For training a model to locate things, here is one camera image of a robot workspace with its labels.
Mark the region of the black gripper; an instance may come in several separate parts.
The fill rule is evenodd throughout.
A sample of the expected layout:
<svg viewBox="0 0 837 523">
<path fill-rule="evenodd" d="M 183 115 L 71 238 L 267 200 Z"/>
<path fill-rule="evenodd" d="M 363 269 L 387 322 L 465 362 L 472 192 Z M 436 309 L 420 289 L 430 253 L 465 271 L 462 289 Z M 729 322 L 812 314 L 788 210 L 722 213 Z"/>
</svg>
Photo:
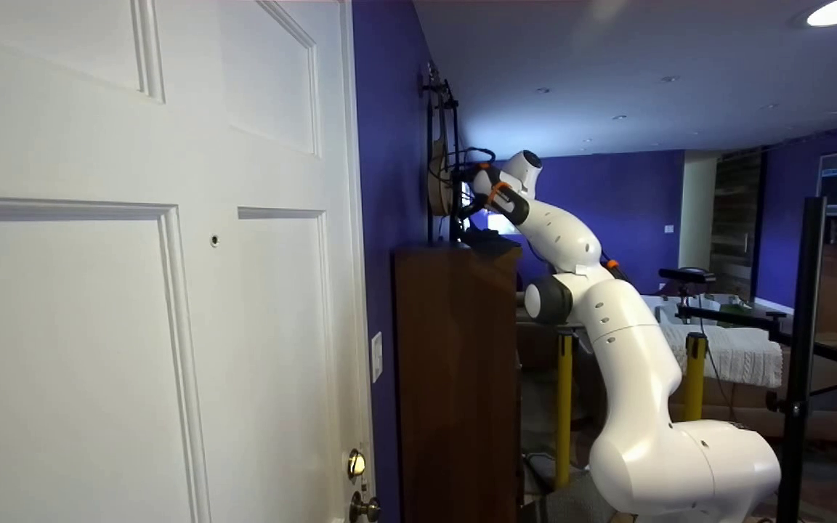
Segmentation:
<svg viewBox="0 0 837 523">
<path fill-rule="evenodd" d="M 472 213 L 484 210 L 484 192 L 472 189 L 472 181 L 491 181 L 491 165 L 488 163 L 459 163 L 453 171 L 453 210 L 450 221 L 462 226 Z"/>
</svg>

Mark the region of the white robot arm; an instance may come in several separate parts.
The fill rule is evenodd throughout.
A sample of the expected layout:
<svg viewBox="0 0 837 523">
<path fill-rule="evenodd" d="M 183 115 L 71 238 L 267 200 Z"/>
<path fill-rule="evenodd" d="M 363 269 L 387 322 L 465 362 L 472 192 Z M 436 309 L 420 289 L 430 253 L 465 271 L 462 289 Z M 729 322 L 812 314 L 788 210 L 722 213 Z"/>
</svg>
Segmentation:
<svg viewBox="0 0 837 523">
<path fill-rule="evenodd" d="M 642 293 L 605 269 L 596 232 L 533 196 L 541 168 L 533 152 L 516 152 L 456 181 L 551 269 L 522 292 L 526 317 L 580 331 L 599 364 L 606 414 L 587 460 L 599 498 L 635 521 L 740 523 L 779 489 L 776 450 L 729 423 L 670 420 L 682 382 L 670 343 Z"/>
</svg>

